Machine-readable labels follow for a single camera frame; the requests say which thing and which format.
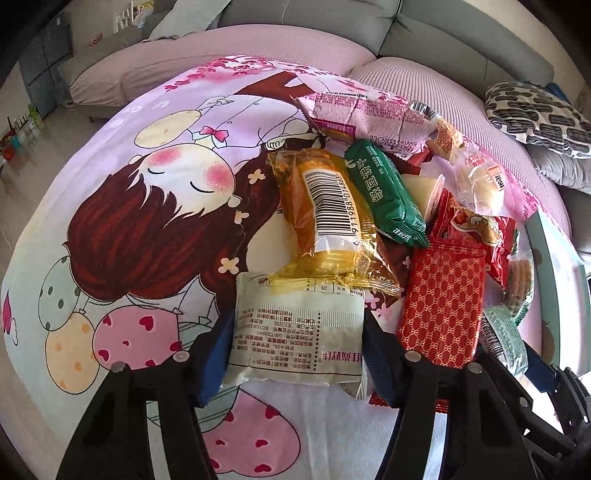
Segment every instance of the bedsheet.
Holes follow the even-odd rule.
[[[346,148],[313,131],[291,103],[312,91],[376,93],[311,67],[225,57],[133,101],[56,177],[1,290],[10,326],[2,377],[12,375],[17,387],[3,391],[0,419],[41,480],[55,478],[113,361],[150,368],[187,349],[233,306],[240,271],[273,272],[288,262],[267,154]],[[508,208],[523,219],[535,199],[519,198]],[[405,285],[410,251],[389,242],[388,252]],[[366,297],[390,331],[402,302]],[[156,404],[147,410],[154,469],[166,479]],[[225,388],[197,411],[220,478],[278,480],[373,478],[396,414],[338,386],[274,382]],[[27,430],[31,415],[35,427]],[[445,422],[438,414],[426,478],[437,477]]]

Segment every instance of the floor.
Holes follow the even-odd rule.
[[[75,109],[57,108],[41,137],[19,150],[0,173],[0,283],[12,250],[51,182],[105,121],[90,122]]]

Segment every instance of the yellow balloon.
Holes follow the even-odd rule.
[[[144,128],[135,137],[135,144],[142,148],[162,147],[172,142],[199,118],[201,118],[199,110],[183,110],[172,113]]]
[[[64,392],[82,393],[95,381],[99,364],[92,351],[94,332],[86,316],[72,313],[63,327],[47,335],[47,369]]]

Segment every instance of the red patterned snack package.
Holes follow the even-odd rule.
[[[485,270],[506,290],[515,221],[509,217],[477,215],[458,203],[448,190],[439,200],[431,242],[486,249]]]
[[[433,244],[413,258],[398,338],[431,362],[461,368],[476,352],[484,295],[483,248]]]

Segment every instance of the light green package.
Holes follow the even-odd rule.
[[[525,344],[506,305],[495,305],[484,310],[480,341],[514,377],[527,371]]]

